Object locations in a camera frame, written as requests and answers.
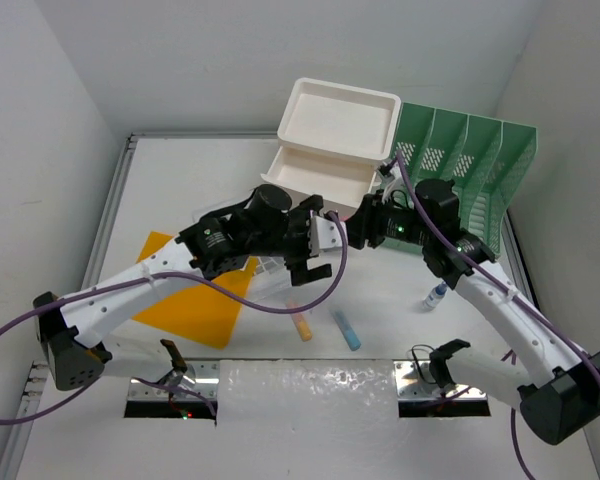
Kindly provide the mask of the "orange pink highlighter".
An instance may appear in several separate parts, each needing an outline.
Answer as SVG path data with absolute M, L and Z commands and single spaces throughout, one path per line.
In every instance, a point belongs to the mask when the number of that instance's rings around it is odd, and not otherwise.
M 286 307 L 289 310 L 292 310 L 292 309 L 298 308 L 299 304 L 295 300 L 288 298 L 286 300 Z M 310 341 L 312 339 L 312 332 L 311 332 L 309 324 L 307 323 L 303 314 L 301 312 L 296 312 L 296 313 L 291 313 L 290 316 L 291 316 L 293 324 L 298 332 L 300 339 L 303 342 Z

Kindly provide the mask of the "white three-drawer storage box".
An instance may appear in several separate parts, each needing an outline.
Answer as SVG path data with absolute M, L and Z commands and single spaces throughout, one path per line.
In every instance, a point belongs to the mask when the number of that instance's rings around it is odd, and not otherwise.
M 390 155 L 401 107 L 391 93 L 296 80 L 277 130 L 278 152 L 262 180 L 295 202 L 317 194 L 326 208 L 354 213 Z

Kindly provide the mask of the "blue highlighter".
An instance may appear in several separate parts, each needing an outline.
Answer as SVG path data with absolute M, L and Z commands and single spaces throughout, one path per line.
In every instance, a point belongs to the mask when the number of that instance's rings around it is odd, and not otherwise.
M 359 340 L 359 337 L 357 336 L 345 313 L 340 309 L 331 309 L 330 314 L 338 326 L 348 348 L 351 351 L 359 350 L 361 347 L 361 341 Z

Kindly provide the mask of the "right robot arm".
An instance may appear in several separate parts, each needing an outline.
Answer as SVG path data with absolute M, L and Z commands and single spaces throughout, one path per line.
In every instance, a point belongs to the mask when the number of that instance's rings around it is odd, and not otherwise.
M 462 383 L 485 391 L 557 445 L 600 417 L 600 352 L 589 355 L 562 338 L 514 288 L 493 251 L 462 227 L 452 186 L 421 181 L 412 206 L 365 195 L 346 222 L 348 244 L 375 248 L 394 239 L 420 246 L 431 273 L 475 307 L 519 361 L 505 366 L 455 339 L 430 352 L 431 379 L 442 390 Z

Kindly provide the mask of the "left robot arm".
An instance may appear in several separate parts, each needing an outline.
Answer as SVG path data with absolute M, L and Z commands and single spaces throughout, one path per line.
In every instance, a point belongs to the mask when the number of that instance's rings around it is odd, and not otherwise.
M 243 269 L 252 257 L 279 257 L 300 286 L 328 278 L 329 265 L 308 261 L 346 241 L 336 214 L 321 215 L 312 195 L 298 205 L 281 188 L 263 184 L 233 205 L 197 218 L 163 247 L 127 270 L 62 298 L 47 292 L 34 301 L 39 343 L 56 388 L 73 391 L 102 376 L 140 377 L 169 384 L 187 371 L 175 344 L 113 337 L 137 314 L 195 284 Z

